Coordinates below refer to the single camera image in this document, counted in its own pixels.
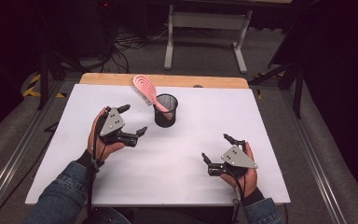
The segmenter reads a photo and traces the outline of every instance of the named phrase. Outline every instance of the jacket sleeve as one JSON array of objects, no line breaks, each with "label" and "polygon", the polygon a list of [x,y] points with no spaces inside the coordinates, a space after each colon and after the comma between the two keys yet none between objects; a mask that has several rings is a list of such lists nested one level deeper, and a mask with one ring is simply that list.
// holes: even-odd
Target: jacket sleeve
[{"label": "jacket sleeve", "polygon": [[72,161],[40,195],[22,223],[75,223],[88,189],[87,168]]},{"label": "jacket sleeve", "polygon": [[244,212],[249,224],[283,224],[271,198],[263,199],[244,207]]}]

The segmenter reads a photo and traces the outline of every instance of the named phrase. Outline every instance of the tripod leg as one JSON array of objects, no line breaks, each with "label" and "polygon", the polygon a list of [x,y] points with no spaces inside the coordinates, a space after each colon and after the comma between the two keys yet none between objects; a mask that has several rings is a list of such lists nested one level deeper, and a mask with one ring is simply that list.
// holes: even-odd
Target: tripod leg
[{"label": "tripod leg", "polygon": [[41,110],[48,101],[48,59],[46,53],[40,56],[40,101],[37,110]]},{"label": "tripod leg", "polygon": [[293,82],[295,82],[298,77],[299,63],[294,63],[292,66],[286,69],[284,76],[278,82],[278,87],[280,90],[289,90]]},{"label": "tripod leg", "polygon": [[296,90],[295,90],[295,99],[293,101],[293,109],[295,110],[296,116],[298,119],[301,119],[300,116],[300,104],[301,104],[301,94],[302,94],[302,87],[304,81],[304,72],[299,66],[298,68],[298,76],[296,79]]},{"label": "tripod leg", "polygon": [[273,69],[272,71],[269,71],[267,72],[264,76],[262,77],[257,77],[253,80],[250,80],[248,81],[248,84],[249,85],[257,85],[259,84],[260,82],[263,82],[271,77],[274,77],[278,74],[280,74],[281,72],[283,71],[286,71],[287,69],[289,69],[291,66],[293,66],[295,63],[289,63],[289,64],[286,64],[286,65],[282,65],[282,66],[279,66],[275,69]]},{"label": "tripod leg", "polygon": [[52,61],[53,60],[56,60],[56,70],[58,70],[60,73],[60,75],[58,77],[56,77],[57,79],[61,80],[61,79],[64,79],[65,78],[65,73],[62,69],[62,66],[60,65],[60,63],[67,63],[69,64],[70,66],[72,66],[73,68],[75,68],[76,70],[82,72],[82,73],[90,73],[90,70],[83,67],[79,62],[75,62],[75,61],[72,61],[70,60],[69,58],[65,57],[64,55],[56,52],[56,51],[52,51],[51,52],[51,57],[54,57],[52,58]]}]

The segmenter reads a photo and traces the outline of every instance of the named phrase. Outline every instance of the white table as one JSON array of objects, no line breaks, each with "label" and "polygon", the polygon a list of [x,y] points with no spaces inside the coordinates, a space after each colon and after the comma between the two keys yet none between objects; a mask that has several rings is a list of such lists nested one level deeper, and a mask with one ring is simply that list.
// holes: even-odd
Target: white table
[{"label": "white table", "polygon": [[[131,79],[129,75],[88,76],[110,81]],[[202,80],[202,77],[164,78],[184,78],[190,82],[194,78]],[[241,78],[230,81],[246,84]],[[148,129],[136,147],[115,152],[106,161],[95,180],[94,205],[231,206],[236,197],[234,191],[220,177],[208,176],[207,165],[201,156],[204,152],[212,162],[223,162],[220,156],[231,147],[223,133],[250,142],[259,166],[258,187],[264,196],[272,197],[275,203],[290,203],[254,95],[244,88],[158,86],[158,93],[170,93],[179,101],[175,124],[164,129],[155,124],[153,107],[147,106],[128,86],[75,85],[26,203],[36,203],[43,189],[70,161],[83,153],[92,121],[104,106],[126,104],[131,105],[131,109],[122,114],[126,122],[123,131],[134,133],[144,126]]]}]

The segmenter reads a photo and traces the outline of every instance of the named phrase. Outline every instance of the table leg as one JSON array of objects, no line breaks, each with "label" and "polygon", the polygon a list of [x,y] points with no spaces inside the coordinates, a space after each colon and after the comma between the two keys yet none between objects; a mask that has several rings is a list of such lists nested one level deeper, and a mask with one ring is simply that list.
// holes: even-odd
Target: table leg
[{"label": "table leg", "polygon": [[165,52],[164,69],[170,70],[172,67],[172,54],[173,54],[173,5],[170,5],[170,14],[168,16],[168,44],[167,51]]},{"label": "table leg", "polygon": [[234,53],[237,58],[238,67],[240,68],[241,73],[246,73],[248,71],[242,56],[241,48],[243,44],[243,39],[245,38],[246,35],[246,31],[248,30],[249,22],[251,21],[252,12],[253,12],[252,10],[248,10],[246,12],[246,16],[243,17],[240,37],[238,38],[237,42],[232,43],[232,47],[234,48]]}]

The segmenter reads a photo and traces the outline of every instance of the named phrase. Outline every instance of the pink object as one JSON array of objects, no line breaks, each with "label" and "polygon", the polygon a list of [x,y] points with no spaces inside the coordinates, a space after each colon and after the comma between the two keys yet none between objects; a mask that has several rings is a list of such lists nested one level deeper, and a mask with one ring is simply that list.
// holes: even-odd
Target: pink object
[{"label": "pink object", "polygon": [[173,114],[166,113],[170,111],[157,100],[156,87],[146,76],[135,76],[132,80],[132,89],[135,90],[148,105],[155,105],[158,110],[160,110],[161,112],[165,112],[165,118],[169,120],[172,119]]}]

